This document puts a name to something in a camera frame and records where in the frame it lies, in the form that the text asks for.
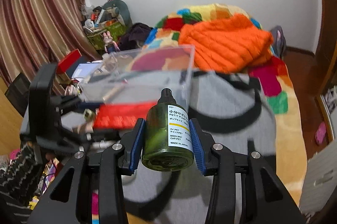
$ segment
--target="silver screw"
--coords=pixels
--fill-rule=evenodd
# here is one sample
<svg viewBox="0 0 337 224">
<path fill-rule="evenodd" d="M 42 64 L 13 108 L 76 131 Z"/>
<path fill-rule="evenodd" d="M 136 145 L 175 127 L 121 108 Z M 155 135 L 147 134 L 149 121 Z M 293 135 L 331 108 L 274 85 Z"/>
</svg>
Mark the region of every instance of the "silver screw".
<svg viewBox="0 0 337 224">
<path fill-rule="evenodd" d="M 112 149 L 114 150 L 119 150 L 122 148 L 123 145 L 121 145 L 120 143 L 115 143 L 114 145 L 112 145 Z"/>
<path fill-rule="evenodd" d="M 251 155 L 252 155 L 253 158 L 260 158 L 260 156 L 261 156 L 259 152 L 255 152 L 255 151 L 252 152 Z"/>
<path fill-rule="evenodd" d="M 222 149 L 223 149 L 223 146 L 222 146 L 221 143 L 215 143 L 215 144 L 213 144 L 213 148 L 214 148 L 215 150 L 222 150 Z"/>
<path fill-rule="evenodd" d="M 75 158 L 82 158 L 84 156 L 84 153 L 82 151 L 78 151 L 75 153 Z"/>
</svg>

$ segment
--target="red packet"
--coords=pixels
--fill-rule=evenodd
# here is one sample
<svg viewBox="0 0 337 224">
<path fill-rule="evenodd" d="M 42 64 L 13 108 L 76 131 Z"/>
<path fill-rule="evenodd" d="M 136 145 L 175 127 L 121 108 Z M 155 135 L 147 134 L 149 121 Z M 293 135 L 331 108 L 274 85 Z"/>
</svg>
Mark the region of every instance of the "red packet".
<svg viewBox="0 0 337 224">
<path fill-rule="evenodd" d="M 138 118 L 146 118 L 156 101 L 127 103 L 120 105 L 101 105 L 93 128 L 112 128 L 118 130 L 133 128 Z"/>
</svg>

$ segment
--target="spray bottle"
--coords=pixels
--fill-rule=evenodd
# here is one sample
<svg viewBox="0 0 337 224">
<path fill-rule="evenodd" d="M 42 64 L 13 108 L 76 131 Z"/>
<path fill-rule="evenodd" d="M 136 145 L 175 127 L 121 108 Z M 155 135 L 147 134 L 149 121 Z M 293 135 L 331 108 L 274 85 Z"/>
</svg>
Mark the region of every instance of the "spray bottle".
<svg viewBox="0 0 337 224">
<path fill-rule="evenodd" d="M 192 165 L 193 146 L 188 116 L 169 88 L 146 117 L 142 163 L 155 171 L 178 171 Z"/>
</svg>

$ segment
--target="transparent storage container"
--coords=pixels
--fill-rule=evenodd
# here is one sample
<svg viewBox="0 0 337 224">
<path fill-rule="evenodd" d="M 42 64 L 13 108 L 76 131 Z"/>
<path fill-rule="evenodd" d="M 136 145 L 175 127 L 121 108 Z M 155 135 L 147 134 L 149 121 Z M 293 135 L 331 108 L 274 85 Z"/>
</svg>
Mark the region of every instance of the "transparent storage container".
<svg viewBox="0 0 337 224">
<path fill-rule="evenodd" d="M 80 89 L 86 101 L 139 103 L 157 101 L 169 88 L 177 104 L 188 111 L 194 46 L 113 52 Z"/>
</svg>

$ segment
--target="black pump cap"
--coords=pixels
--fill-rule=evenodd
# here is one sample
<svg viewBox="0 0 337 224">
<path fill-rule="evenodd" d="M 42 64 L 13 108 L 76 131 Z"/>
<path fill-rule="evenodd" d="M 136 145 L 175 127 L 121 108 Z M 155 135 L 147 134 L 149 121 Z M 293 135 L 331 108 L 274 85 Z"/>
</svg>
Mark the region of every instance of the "black pump cap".
<svg viewBox="0 0 337 224">
<path fill-rule="evenodd" d="M 164 88 L 161 90 L 160 99 L 158 103 L 168 102 L 168 103 L 177 103 L 176 100 L 173 98 L 172 91 L 169 88 Z"/>
</svg>

